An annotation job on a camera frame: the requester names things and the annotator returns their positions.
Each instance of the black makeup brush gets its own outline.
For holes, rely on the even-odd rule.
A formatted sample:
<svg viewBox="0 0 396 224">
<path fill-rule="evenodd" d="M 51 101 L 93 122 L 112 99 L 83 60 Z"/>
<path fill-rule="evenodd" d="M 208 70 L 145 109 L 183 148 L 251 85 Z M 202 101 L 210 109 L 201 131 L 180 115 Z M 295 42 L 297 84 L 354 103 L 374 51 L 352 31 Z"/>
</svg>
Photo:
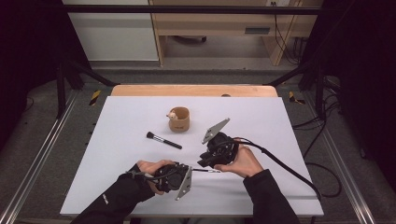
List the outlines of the black makeup brush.
<svg viewBox="0 0 396 224">
<path fill-rule="evenodd" d="M 159 142 L 168 144 L 169 146 L 177 147 L 178 149 L 181 149 L 181 146 L 180 146 L 180 145 L 178 145 L 178 144 L 176 144 L 176 143 L 173 143 L 173 142 L 170 142 L 170 141 L 168 141 L 168 140 L 166 140 L 166 139 L 163 139 L 163 138 L 161 138 L 161 137 L 155 135 L 155 134 L 152 133 L 152 132 L 148 132 L 147 138 L 151 138 L 151 139 L 157 140 L 157 141 L 159 141 Z"/>
</svg>

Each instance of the cord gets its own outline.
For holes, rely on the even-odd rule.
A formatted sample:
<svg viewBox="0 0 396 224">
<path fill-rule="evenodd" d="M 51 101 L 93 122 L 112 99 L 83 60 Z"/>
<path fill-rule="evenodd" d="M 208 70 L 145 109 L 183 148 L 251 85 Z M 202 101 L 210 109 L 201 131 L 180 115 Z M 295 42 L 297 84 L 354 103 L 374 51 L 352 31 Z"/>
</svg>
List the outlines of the cord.
<svg viewBox="0 0 396 224">
<path fill-rule="evenodd" d="M 312 128 L 295 128 L 294 130 L 299 130 L 299 131 L 311 131 L 311 130 L 314 130 L 314 129 L 316 129 L 316 128 L 318 128 L 318 127 L 321 127 L 321 126 L 323 126 L 324 125 L 324 122 L 322 122 L 322 123 L 320 123 L 320 124 L 318 124 L 317 126 L 314 126 L 314 127 L 312 127 Z"/>
<path fill-rule="evenodd" d="M 274 2 L 274 3 L 271 3 L 271 6 L 272 6 L 272 7 L 276 7 L 276 3 L 275 3 L 275 2 Z M 274 14 L 274 19 L 275 19 L 275 41 L 276 41 L 276 43 L 279 45 L 279 47 L 282 49 L 282 51 L 285 52 L 285 57 L 286 57 L 286 59 L 288 60 L 289 63 L 299 64 L 299 61 L 293 59 L 293 57 L 291 57 L 291 54 L 289 53 L 289 50 L 288 50 L 288 46 L 287 46 L 287 44 L 286 44 L 286 41 L 285 41 L 285 39 L 283 38 L 283 36 L 282 36 L 282 34 L 280 33 L 279 28 L 278 28 L 278 26 L 277 26 L 277 17 L 276 17 L 276 14 Z M 281 38 L 281 40 L 282 40 L 282 42 L 283 42 L 283 45 L 285 46 L 284 49 L 282 48 L 282 46 L 280 45 L 279 41 L 277 40 L 277 34 L 276 34 L 276 33 L 279 33 L 279 37 Z"/>
<path fill-rule="evenodd" d="M 311 224 L 314 224 L 316 220 L 317 220 L 316 217 L 311 217 Z"/>
<path fill-rule="evenodd" d="M 321 201 L 321 194 L 320 194 L 319 190 L 317 189 L 317 187 L 315 187 L 315 185 L 313 183 L 311 183 L 309 180 L 307 180 L 302 175 L 300 175 L 297 172 L 295 172 L 293 169 L 289 168 L 288 165 L 283 163 L 283 161 L 278 159 L 276 156 L 274 156 L 271 152 L 269 152 L 264 147 L 258 146 L 256 144 L 254 144 L 253 142 L 247 140 L 246 138 L 239 138 L 239 139 L 243 139 L 243 140 L 245 140 L 245 142 L 243 142 L 243 141 L 235 141 L 235 140 L 233 140 L 233 141 L 225 141 L 225 142 L 222 142 L 222 143 L 219 143 L 219 144 L 213 146 L 212 148 L 221 147 L 222 145 L 230 144 L 230 143 L 233 143 L 233 144 L 245 144 L 245 145 L 248 145 L 248 146 L 256 147 L 256 148 L 260 149 L 262 151 L 262 153 L 264 153 L 270 159 L 272 159 L 274 162 L 276 162 L 278 165 L 280 165 L 283 169 L 287 170 L 289 173 L 291 173 L 292 175 L 296 176 L 297 178 L 299 178 L 300 180 L 305 182 L 306 185 L 308 185 L 309 187 L 311 187 L 311 189 L 314 190 L 314 192 L 317 194 L 318 200 Z"/>
<path fill-rule="evenodd" d="M 132 172 L 127 172 L 127 173 L 132 174 L 133 178 L 134 178 L 135 175 L 142 175 L 142 178 L 143 178 L 144 181 L 148 180 L 148 181 L 153 182 L 153 180 L 159 180 L 159 179 L 168 177 L 169 175 L 173 175 L 176 172 L 177 172 L 177 169 L 173 170 L 172 172 L 169 172 L 166 175 L 158 175 L 158 176 L 153 176 L 153 177 L 146 176 L 146 173 L 142 173 L 142 172 L 136 173 L 135 171 L 132 171 Z"/>
<path fill-rule="evenodd" d="M 32 97 L 27 97 L 27 99 L 31 100 L 32 103 L 25 110 L 23 110 L 23 112 L 30 110 L 32 106 L 35 104 L 35 100 Z"/>
<path fill-rule="evenodd" d="M 328 100 L 330 97 L 332 97 L 332 95 L 326 97 L 326 99 L 325 99 L 325 101 L 324 101 L 325 104 L 327 104 L 326 102 L 327 102 L 327 100 Z M 339 106 L 339 103 L 338 103 L 338 102 L 334 102 L 334 103 L 332 103 L 328 108 L 324 109 L 324 111 L 325 111 L 325 113 L 326 113 L 326 116 L 324 117 L 323 123 L 319 125 L 319 126 L 321 126 L 319 132 L 317 133 L 317 135 L 316 135 L 315 138 L 312 140 L 311 144 L 309 145 L 309 147 L 307 148 L 307 150 L 306 150 L 305 153 L 303 154 L 303 158 L 304 158 L 304 159 L 305 159 L 306 156 L 308 155 L 308 152 L 311 150 L 312 146 L 313 146 L 313 145 L 315 144 L 315 142 L 318 140 L 320 134 L 323 132 L 323 130 L 324 130 L 325 126 L 326 126 L 326 123 L 327 123 L 327 118 L 330 116 L 330 114 L 332 113 L 332 111 L 333 111 L 335 108 L 337 108 L 338 106 Z M 316 117 L 316 118 L 314 118 L 314 119 L 311 119 L 311 120 L 309 120 L 308 122 L 305 122 L 305 123 L 309 123 L 309 122 L 311 122 L 312 120 L 319 121 L 319 117 Z"/>
<path fill-rule="evenodd" d="M 297 46 L 298 46 L 298 42 L 300 40 L 300 46 L 298 48 L 298 52 L 297 52 Z M 303 57 L 303 45 L 304 42 L 306 42 L 306 40 L 303 37 L 295 37 L 294 38 L 294 44 L 293 44 L 293 57 L 297 58 L 297 63 L 301 62 L 301 59 Z"/>
<path fill-rule="evenodd" d="M 317 164 L 317 163 L 313 163 L 313 162 L 306 162 L 305 163 L 306 165 L 312 165 L 312 166 L 317 166 L 317 167 L 319 167 L 319 168 L 322 168 L 322 169 L 324 169 L 325 171 L 327 171 L 327 172 L 329 172 L 330 174 L 332 174 L 332 176 L 334 176 L 334 178 L 336 179 L 336 181 L 337 181 L 337 184 L 338 184 L 338 190 L 337 190 L 337 192 L 335 192 L 334 194 L 321 194 L 323 197 L 325 197 L 325 198 L 335 198 L 335 197 L 338 197 L 340 194 L 341 194 L 341 191 L 342 191 L 342 184 L 341 184 L 341 180 L 340 180 L 340 178 L 333 172 L 333 171 L 331 171 L 329 168 L 327 168 L 327 167 L 325 167 L 325 166 L 323 166 L 323 165 L 320 165 L 320 164 Z"/>
<path fill-rule="evenodd" d="M 332 95 L 329 95 L 328 97 L 326 97 L 325 98 L 325 100 L 324 100 L 324 104 L 326 105 L 327 104 L 327 101 L 331 98 L 331 97 L 336 97 L 336 94 L 332 94 Z M 324 111 L 325 111 L 325 113 L 327 112 L 327 111 L 329 111 L 330 110 L 330 114 L 332 113 L 332 111 L 336 108 L 338 106 L 338 103 L 333 103 L 333 104 L 331 104 L 328 108 L 325 108 L 324 109 Z M 303 127 L 303 126 L 305 126 L 305 125 L 307 125 L 307 124 L 310 124 L 310 123 L 313 123 L 313 122 L 317 122 L 317 121 L 320 121 L 321 119 L 319 118 L 319 116 L 316 116 L 316 117 L 314 117 L 313 119 L 311 119 L 311 120 L 309 120 L 309 121 L 306 121 L 306 122 L 304 122 L 304 123 L 301 123 L 301 124 L 295 124 L 295 125 L 292 125 L 291 127 L 293 128 L 293 130 L 301 130 L 301 129 L 298 129 L 298 128 L 300 128 L 300 127 Z"/>
</svg>

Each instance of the metal bracket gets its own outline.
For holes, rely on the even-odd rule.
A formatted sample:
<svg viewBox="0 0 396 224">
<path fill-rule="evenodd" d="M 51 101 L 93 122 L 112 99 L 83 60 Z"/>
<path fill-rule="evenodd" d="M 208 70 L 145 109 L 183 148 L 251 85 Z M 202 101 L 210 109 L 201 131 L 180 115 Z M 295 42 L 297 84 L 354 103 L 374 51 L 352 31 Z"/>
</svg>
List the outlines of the metal bracket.
<svg viewBox="0 0 396 224">
<path fill-rule="evenodd" d="M 187 194 L 191 189 L 191 179 L 192 179 L 192 167 L 189 166 L 189 170 L 184 176 L 183 182 L 181 182 L 180 188 L 178 189 L 177 196 L 175 198 L 178 201 L 181 197 Z"/>
<path fill-rule="evenodd" d="M 224 128 L 224 126 L 228 123 L 228 121 L 230 121 L 230 118 L 225 119 L 224 121 L 216 124 L 215 126 L 209 128 L 206 131 L 204 140 L 202 140 L 202 144 L 207 143 L 210 139 L 214 138 L 216 136 L 216 134 L 218 134 L 220 132 L 220 130 L 222 128 Z"/>
</svg>

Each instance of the wall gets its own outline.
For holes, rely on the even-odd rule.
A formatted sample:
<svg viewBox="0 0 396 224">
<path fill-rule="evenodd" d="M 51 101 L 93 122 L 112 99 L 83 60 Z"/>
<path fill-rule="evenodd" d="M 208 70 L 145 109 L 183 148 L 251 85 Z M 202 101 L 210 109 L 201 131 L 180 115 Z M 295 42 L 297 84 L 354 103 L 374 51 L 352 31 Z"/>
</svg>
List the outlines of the wall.
<svg viewBox="0 0 396 224">
<path fill-rule="evenodd" d="M 81 5 L 148 5 L 147 0 L 63 0 Z M 142 14 L 69 13 L 90 61 L 158 61 L 151 17 Z"/>
</svg>

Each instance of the hand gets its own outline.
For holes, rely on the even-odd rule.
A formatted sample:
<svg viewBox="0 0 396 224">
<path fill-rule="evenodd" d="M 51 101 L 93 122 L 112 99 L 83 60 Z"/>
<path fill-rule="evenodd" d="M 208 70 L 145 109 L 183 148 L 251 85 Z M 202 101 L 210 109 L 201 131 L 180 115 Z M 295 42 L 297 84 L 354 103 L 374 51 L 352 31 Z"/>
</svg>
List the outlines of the hand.
<svg viewBox="0 0 396 224">
<path fill-rule="evenodd" d="M 174 161 L 166 161 L 166 160 L 161 160 L 157 162 L 150 162 L 150 161 L 138 161 L 137 166 L 139 167 L 140 171 L 143 173 L 147 173 L 149 175 L 154 175 L 155 172 L 160 169 L 161 167 L 165 165 L 170 165 L 170 164 L 175 164 Z M 163 195 L 163 191 L 159 191 L 156 187 L 155 184 L 152 183 L 151 181 L 148 181 L 148 184 L 151 188 L 151 190 L 159 195 Z"/>
<path fill-rule="evenodd" d="M 239 144 L 238 153 L 233 163 L 217 164 L 214 168 L 222 172 L 232 172 L 244 178 L 254 176 L 264 170 L 250 148 L 242 144 Z"/>
</svg>

